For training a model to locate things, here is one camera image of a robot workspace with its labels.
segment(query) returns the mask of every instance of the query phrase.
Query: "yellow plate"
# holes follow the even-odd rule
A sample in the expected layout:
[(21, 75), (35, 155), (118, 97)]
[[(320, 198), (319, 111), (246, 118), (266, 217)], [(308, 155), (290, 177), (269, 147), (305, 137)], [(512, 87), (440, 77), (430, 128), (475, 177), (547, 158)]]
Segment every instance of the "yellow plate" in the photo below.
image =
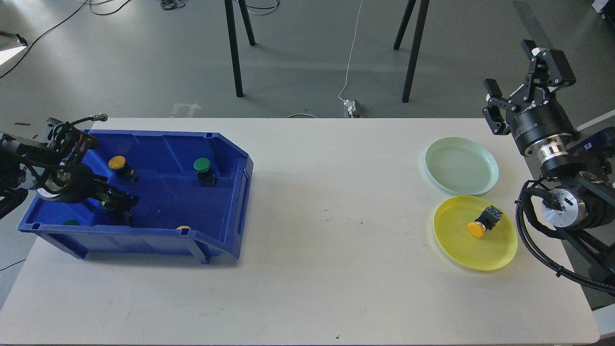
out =
[(457, 196), (446, 200), (435, 212), (434, 232), (438, 243), (453, 260), (471, 269), (500, 269), (517, 253), (517, 231), (506, 215), (482, 238), (472, 236), (467, 230), (467, 224), (490, 205), (479, 197)]

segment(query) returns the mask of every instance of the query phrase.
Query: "black wire harness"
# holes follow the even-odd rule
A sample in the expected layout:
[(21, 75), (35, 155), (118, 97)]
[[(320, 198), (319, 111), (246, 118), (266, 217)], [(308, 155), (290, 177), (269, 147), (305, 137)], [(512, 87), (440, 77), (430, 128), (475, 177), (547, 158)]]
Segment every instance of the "black wire harness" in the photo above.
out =
[(592, 288), (592, 289), (605, 292), (605, 293), (615, 296), (615, 286), (600, 283), (598, 281), (592, 280), (582, 275), (578, 275), (577, 273), (566, 269), (564, 266), (552, 260), (549, 256), (547, 256), (544, 252), (542, 252), (540, 248), (538, 248), (538, 245), (536, 245), (536, 243), (533, 241), (525, 225), (525, 218), (523, 216), (524, 213), (528, 215), (528, 220), (531, 222), (532, 226), (536, 228), (536, 225), (539, 225), (539, 227), (541, 228), (539, 230), (541, 232), (544, 233), (544, 229), (546, 228), (546, 230), (548, 230), (552, 234), (555, 234), (555, 231), (549, 229), (545, 225), (542, 225), (540, 222), (538, 222), (538, 219), (536, 219), (536, 213), (534, 212), (534, 206), (531, 202), (531, 197), (533, 195), (539, 196), (539, 194), (536, 193), (536, 190), (540, 190), (539, 188), (537, 188), (537, 186), (546, 188), (542, 184), (543, 181), (544, 181), (544, 178), (540, 178), (539, 180), (528, 180), (527, 182), (525, 182), (523, 184), (523, 187), (521, 188), (521, 192), (519, 193), (519, 199), (515, 201), (517, 204), (517, 207), (515, 210), (515, 220), (517, 221), (517, 229), (521, 237), (521, 241), (523, 242), (525, 247), (529, 250), (529, 252), (535, 258), (538, 259), (538, 261), (540, 261), (542, 264), (546, 265), (547, 267), (551, 268), (555, 272), (555, 276), (557, 277), (563, 276), (582, 286)]

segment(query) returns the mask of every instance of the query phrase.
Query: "white cable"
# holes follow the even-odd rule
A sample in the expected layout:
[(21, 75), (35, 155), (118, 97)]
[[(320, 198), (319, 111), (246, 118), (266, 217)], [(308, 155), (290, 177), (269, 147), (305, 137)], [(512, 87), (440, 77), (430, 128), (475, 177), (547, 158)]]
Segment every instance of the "white cable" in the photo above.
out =
[(307, 114), (307, 113), (297, 113), (297, 114), (293, 114), (293, 115), (286, 116), (286, 117), (284, 117), (284, 118), (294, 118), (295, 116), (299, 116), (299, 115), (311, 116), (312, 118), (316, 118), (316, 119), (318, 119), (318, 117), (317, 117), (317, 116), (315, 116), (315, 115), (311, 115), (311, 114)]
[(253, 14), (253, 15), (267, 15), (267, 14), (271, 14), (273, 12), (275, 12), (278, 8), (278, 6), (280, 6), (280, 1), (279, 0), (273, 0), (274, 2), (274, 6), (272, 7), (272, 9), (267, 12), (267, 13), (256, 13), (256, 12), (252, 12), (250, 10), (248, 10), (248, 13)]
[(342, 99), (340, 95), (344, 92), (344, 90), (346, 90), (346, 85), (348, 84), (348, 70), (350, 70), (350, 60), (352, 59), (352, 50), (354, 48), (354, 40), (357, 38), (357, 28), (359, 27), (359, 14), (361, 13), (362, 6), (363, 6), (363, 0), (361, 0), (361, 3), (359, 4), (359, 11), (357, 12), (357, 23), (354, 26), (354, 37), (352, 38), (352, 46), (350, 47), (350, 56), (348, 57), (348, 66), (346, 67), (346, 81), (344, 82), (344, 87), (342, 88), (342, 91), (340, 91), (338, 94), (338, 99), (342, 101), (344, 101), (344, 99)]

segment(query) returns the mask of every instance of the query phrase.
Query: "black cable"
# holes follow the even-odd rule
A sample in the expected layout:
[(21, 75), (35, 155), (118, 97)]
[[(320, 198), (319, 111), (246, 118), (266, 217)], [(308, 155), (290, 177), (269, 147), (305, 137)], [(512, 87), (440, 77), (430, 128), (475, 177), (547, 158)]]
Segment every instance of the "black cable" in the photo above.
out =
[(15, 67), (17, 67), (17, 65), (19, 65), (20, 62), (22, 62), (23, 58), (26, 57), (26, 55), (28, 55), (28, 53), (30, 52), (30, 49), (32, 49), (32, 47), (34, 47), (34, 45), (38, 42), (38, 40), (41, 39), (41, 37), (45, 36), (48, 32), (52, 31), (53, 29), (57, 28), (58, 26), (62, 25), (65, 21), (69, 20), (72, 16), (74, 16), (77, 12), (79, 12), (79, 10), (81, 10), (83, 7), (85, 6), (85, 4), (81, 4), (81, 6), (79, 6), (79, 8), (73, 12), (73, 14), (69, 15), (66, 19), (64, 19), (63, 21), (61, 21), (59, 24), (55, 25), (53, 28), (45, 31), (43, 34), (41, 34), (38, 38), (36, 38), (34, 40), (34, 42), (32, 42), (32, 44), (29, 46), (28, 50), (26, 50), (26, 52), (22, 55), (22, 57), (19, 59), (19, 61), (13, 65), (13, 67), (11, 67), (8, 71), (6, 71), (2, 76), (0, 76), (0, 79), (4, 78), (7, 74), (9, 74), (12, 70), (15, 69)]
[(532, 240), (530, 236), (530, 233), (528, 232), (528, 229), (525, 226), (525, 220), (523, 218), (523, 210), (524, 208), (528, 206), (522, 205), (523, 204), (522, 195), (524, 194), (525, 190), (528, 188), (528, 184), (530, 182), (531, 181), (528, 180), (527, 182), (525, 182), (525, 184), (523, 184), (523, 187), (521, 188), (521, 192), (519, 193), (519, 199), (517, 201), (517, 208), (516, 208), (516, 215), (515, 215), (516, 216), (515, 220), (517, 221), (517, 228), (519, 231), (519, 235), (525, 247), (529, 250), (529, 252), (535, 258), (538, 259), (538, 261), (540, 261), (542, 264), (546, 265), (547, 267), (555, 271), (556, 276), (563, 276), (571, 281), (574, 281), (577, 284), (580, 284), (585, 287), (592, 288), (597, 291), (605, 292), (605, 293), (615, 296), (615, 286), (603, 284), (598, 281), (594, 281), (590, 278), (586, 278), (582, 275), (578, 275), (577, 273), (566, 269), (562, 265), (558, 264), (556, 261), (552, 260), (544, 252), (542, 252), (540, 248), (538, 248), (538, 245), (534, 243), (534, 241)]
[(20, 263), (22, 263), (23, 261), (25, 261), (25, 259), (22, 259), (22, 260), (21, 260), (21, 261), (19, 261), (19, 262), (15, 262), (15, 263), (13, 263), (12, 265), (9, 265), (8, 267), (5, 267), (5, 268), (0, 269), (0, 272), (1, 272), (1, 271), (3, 271), (3, 270), (8, 269), (8, 268), (10, 268), (10, 267), (13, 267), (13, 266), (14, 266), (14, 265), (16, 265), (16, 264), (20, 264)]
[(115, 11), (113, 12), (108, 12), (108, 13), (98, 13), (98, 12), (94, 12), (94, 9), (92, 8), (92, 5), (100, 5), (100, 4), (92, 4), (92, 0), (90, 0), (89, 4), (90, 4), (90, 11), (95, 14), (95, 15), (112, 15), (114, 13), (117, 13), (119, 10), (122, 9), (122, 7), (126, 6), (126, 4), (128, 4), (130, 2), (130, 0), (126, 0), (125, 3), (123, 3), (120, 7), (118, 7)]
[(183, 2), (183, 0), (160, 0), (160, 7), (165, 11), (181, 9), (185, 5), (186, 4)]

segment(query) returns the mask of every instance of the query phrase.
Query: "plastic plate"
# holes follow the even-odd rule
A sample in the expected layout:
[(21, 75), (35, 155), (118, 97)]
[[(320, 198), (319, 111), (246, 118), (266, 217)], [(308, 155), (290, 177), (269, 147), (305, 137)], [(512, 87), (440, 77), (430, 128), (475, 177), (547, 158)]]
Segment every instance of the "plastic plate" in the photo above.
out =
[(460, 137), (434, 142), (425, 154), (429, 176), (455, 195), (481, 195), (496, 185), (498, 163), (480, 144)]
[(476, 270), (495, 270), (510, 263), (517, 253), (517, 232), (506, 215), (482, 238), (467, 230), (489, 201), (474, 196), (456, 196), (438, 207), (434, 232), (446, 254), (457, 263)]

